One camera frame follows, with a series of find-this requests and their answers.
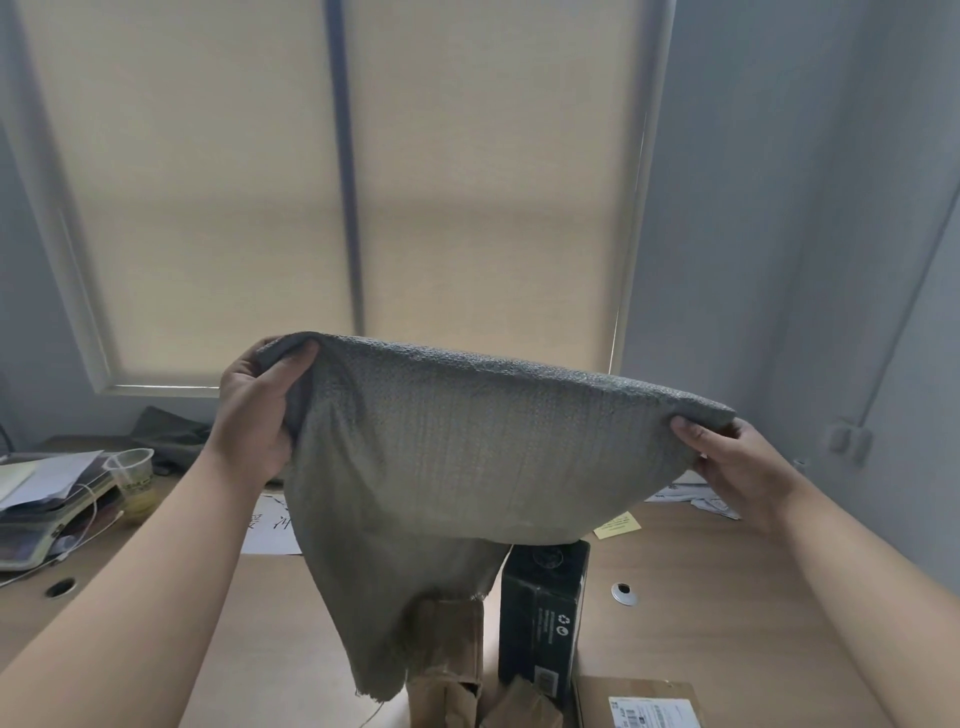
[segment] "sticky note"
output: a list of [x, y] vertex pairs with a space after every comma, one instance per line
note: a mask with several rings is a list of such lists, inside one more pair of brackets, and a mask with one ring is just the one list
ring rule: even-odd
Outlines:
[[609, 539], [610, 536], [619, 536], [621, 533], [630, 533], [640, 530], [640, 524], [630, 513], [624, 513], [617, 516], [612, 521], [604, 523], [599, 528], [594, 528], [593, 533], [598, 539]]

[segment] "wall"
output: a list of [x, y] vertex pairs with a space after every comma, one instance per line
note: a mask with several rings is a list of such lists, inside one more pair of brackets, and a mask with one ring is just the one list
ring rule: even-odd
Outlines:
[[757, 414], [828, 488], [843, 473], [818, 455], [823, 428], [861, 417], [960, 180], [957, 34], [951, 2], [874, 2], [864, 26]]
[[835, 494], [960, 594], [960, 212], [951, 218], [867, 420], [874, 448]]
[[866, 8], [677, 4], [624, 376], [757, 412]]
[[[960, 5], [875, 2], [756, 423], [893, 546], [960, 593]], [[924, 263], [932, 263], [924, 276]], [[867, 413], [865, 467], [824, 426]]]
[[[622, 372], [756, 411], [867, 0], [678, 3]], [[124, 432], [95, 396], [0, 141], [0, 371], [19, 439]], [[150, 400], [209, 418], [209, 400]]]

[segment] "clear plastic cup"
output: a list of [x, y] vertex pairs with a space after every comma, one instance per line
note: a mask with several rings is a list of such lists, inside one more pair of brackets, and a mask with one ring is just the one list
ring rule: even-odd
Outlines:
[[154, 490], [153, 456], [152, 449], [137, 448], [117, 452], [104, 462], [104, 470], [123, 494], [124, 517], [133, 523], [143, 523], [160, 505]]

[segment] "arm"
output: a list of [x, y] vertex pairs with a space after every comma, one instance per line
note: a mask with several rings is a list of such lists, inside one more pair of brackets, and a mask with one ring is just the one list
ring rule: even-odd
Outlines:
[[697, 470], [797, 560], [867, 685], [899, 728], [960, 725], [960, 598], [797, 473], [748, 423], [732, 437], [674, 418]]
[[284, 395], [317, 352], [256, 376], [263, 343], [224, 373], [209, 442], [174, 492], [0, 674], [5, 724], [180, 723], [257, 496], [290, 455]]

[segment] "black box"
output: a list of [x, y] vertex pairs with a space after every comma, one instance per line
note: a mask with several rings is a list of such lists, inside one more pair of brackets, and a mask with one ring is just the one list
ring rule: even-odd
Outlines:
[[590, 544], [514, 546], [503, 568], [500, 682], [520, 675], [563, 706], [570, 692]]

